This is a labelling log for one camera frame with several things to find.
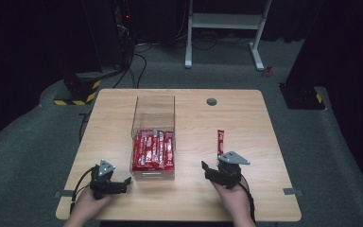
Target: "transparent container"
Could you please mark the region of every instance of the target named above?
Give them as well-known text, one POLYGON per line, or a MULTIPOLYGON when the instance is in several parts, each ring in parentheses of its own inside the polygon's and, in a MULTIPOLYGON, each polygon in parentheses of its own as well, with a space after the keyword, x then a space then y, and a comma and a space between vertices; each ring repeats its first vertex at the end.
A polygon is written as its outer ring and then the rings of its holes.
POLYGON ((138 96, 131 138, 130 172, 134 180, 175 179, 174 96, 138 96))

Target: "dark background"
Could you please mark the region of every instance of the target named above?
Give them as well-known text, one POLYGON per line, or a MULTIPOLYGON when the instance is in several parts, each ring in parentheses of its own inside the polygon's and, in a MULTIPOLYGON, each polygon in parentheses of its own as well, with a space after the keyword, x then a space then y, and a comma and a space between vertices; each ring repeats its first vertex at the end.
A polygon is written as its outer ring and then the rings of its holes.
MULTIPOLYGON (((140 35, 158 40, 158 34, 163 34, 160 38, 171 37, 169 32, 172 34, 179 29, 184 2, 162 1, 162 5, 158 4, 159 0, 156 3, 153 0, 133 2, 140 22, 147 23, 137 24, 140 35), (172 12, 175 14, 170 24, 174 26, 161 24, 169 23, 172 12)), ((230 13, 245 13, 241 11, 244 4, 251 5, 254 11, 260 11, 263 6, 263 1, 259 0, 236 0, 227 3, 226 8, 222 5, 224 1, 210 2, 197 1, 196 4, 198 9, 207 12, 227 9, 230 13)), ((273 1, 262 38, 267 41, 283 38, 287 42, 307 38, 286 84, 327 89, 341 131, 363 172, 363 1, 325 0, 323 5, 321 3, 315 0, 273 1)), ((47 11, 43 1, 0 1, 0 130, 37 106, 42 91, 63 79, 63 65, 52 51, 55 45, 52 40, 56 38, 48 29, 49 15, 55 13, 47 11)), ((88 25, 80 22, 79 26, 88 25)))

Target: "hand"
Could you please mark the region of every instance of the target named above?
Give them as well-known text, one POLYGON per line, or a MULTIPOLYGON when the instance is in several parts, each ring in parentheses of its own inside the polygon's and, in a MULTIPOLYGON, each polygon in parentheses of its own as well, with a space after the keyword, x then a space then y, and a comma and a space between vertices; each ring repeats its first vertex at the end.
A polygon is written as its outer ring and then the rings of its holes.
MULTIPOLYGON (((255 226, 250 215, 249 198, 246 191, 240 185, 237 184, 233 188, 227 189, 218 183, 211 183, 217 193, 219 193, 223 206, 232 216, 234 227, 255 226)), ((250 191, 244 177, 240 183, 250 191)))
POLYGON ((94 191, 85 188, 73 208, 72 214, 67 219, 64 227, 83 226, 88 220, 95 217, 105 206, 113 200, 114 195, 104 195, 101 200, 94 198, 94 191))

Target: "red wrapper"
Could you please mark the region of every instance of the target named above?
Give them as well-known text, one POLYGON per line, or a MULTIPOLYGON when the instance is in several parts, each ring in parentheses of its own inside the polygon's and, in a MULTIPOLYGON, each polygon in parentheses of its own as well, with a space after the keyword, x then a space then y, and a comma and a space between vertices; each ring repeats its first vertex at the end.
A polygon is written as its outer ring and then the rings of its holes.
POLYGON ((167 131, 164 135, 165 140, 165 169, 173 169, 173 132, 167 131))
POLYGON ((223 154, 223 137, 225 136, 225 131, 217 131, 217 156, 223 154))
POLYGON ((173 131, 141 130, 134 136, 132 170, 174 169, 173 131))

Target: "metal frame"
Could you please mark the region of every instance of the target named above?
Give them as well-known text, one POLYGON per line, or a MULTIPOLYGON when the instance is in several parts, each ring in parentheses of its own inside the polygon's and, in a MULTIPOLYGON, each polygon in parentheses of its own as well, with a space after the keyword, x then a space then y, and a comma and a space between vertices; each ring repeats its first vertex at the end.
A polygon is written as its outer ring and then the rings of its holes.
POLYGON ((209 28, 233 28, 233 29, 254 29, 257 30, 255 40, 250 43, 250 51, 258 71, 263 71, 264 64, 258 52, 258 44, 267 21, 268 12, 272 0, 267 0, 264 11, 261 15, 242 14, 214 14, 214 13, 193 13, 193 0, 190 0, 188 13, 188 34, 185 49, 185 68, 193 66, 192 33, 193 27, 209 28))

